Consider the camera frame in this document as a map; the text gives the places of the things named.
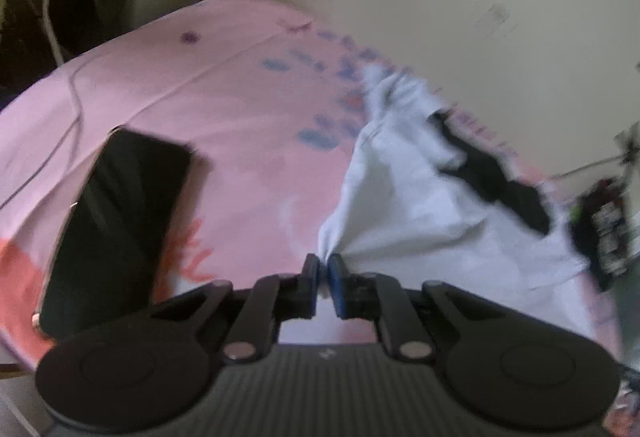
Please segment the white t-shirt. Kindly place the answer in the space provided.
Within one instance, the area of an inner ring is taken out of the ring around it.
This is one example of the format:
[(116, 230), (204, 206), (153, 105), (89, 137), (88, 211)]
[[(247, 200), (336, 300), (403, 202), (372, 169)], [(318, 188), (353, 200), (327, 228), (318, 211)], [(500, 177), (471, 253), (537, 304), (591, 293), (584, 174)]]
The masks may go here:
[(368, 120), (340, 199), (318, 236), (322, 259), (391, 275), (408, 289), (446, 282), (622, 352), (617, 310), (570, 241), (567, 209), (538, 189), (548, 232), (528, 227), (460, 177), (469, 155), (436, 125), (445, 105), (426, 82), (378, 64), (363, 71)]

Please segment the black patterned folded garment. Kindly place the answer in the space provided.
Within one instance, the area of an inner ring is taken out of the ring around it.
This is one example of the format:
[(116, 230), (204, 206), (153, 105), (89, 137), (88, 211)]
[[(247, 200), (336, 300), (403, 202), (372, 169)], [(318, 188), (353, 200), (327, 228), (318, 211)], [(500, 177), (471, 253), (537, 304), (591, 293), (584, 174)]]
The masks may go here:
[(620, 178), (600, 179), (578, 196), (570, 210), (570, 235), (575, 249), (587, 259), (590, 275), (601, 292), (608, 291), (631, 264), (625, 192)]

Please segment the black tape cross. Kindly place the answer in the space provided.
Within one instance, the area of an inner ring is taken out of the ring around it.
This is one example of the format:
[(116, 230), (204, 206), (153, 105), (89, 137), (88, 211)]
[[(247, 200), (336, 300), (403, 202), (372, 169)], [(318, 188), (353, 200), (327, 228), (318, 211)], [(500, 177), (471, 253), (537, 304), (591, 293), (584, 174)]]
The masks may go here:
[(602, 158), (602, 160), (595, 160), (594, 162), (586, 165), (572, 168), (571, 170), (561, 172), (561, 174), (551, 176), (551, 179), (563, 180), (592, 168), (616, 163), (624, 168), (623, 182), (628, 183), (632, 173), (636, 170), (636, 167), (639, 164), (639, 123), (633, 123), (628, 129), (616, 134), (614, 137), (614, 143), (616, 144), (618, 151), (620, 151), (620, 154), (605, 157)]

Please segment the black smartphone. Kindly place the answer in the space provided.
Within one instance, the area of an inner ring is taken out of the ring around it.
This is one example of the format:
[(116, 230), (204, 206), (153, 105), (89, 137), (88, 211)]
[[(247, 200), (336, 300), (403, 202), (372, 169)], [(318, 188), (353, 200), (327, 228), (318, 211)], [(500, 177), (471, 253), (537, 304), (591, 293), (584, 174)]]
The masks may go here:
[(60, 341), (149, 306), (192, 150), (119, 127), (70, 208), (32, 318)]

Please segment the pink floral bedsheet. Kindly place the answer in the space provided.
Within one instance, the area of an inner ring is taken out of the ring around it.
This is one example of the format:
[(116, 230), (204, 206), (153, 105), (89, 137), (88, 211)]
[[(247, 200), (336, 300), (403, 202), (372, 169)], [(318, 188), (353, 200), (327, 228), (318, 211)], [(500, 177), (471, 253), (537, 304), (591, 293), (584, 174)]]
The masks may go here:
[[(51, 348), (32, 318), (70, 208), (119, 127), (193, 152), (156, 299), (215, 279), (244, 289), (319, 256), (367, 124), (370, 64), (413, 75), (285, 4), (206, 0), (36, 82), (1, 114), (2, 341), (29, 367)], [(501, 152), (442, 102), (452, 131)]]

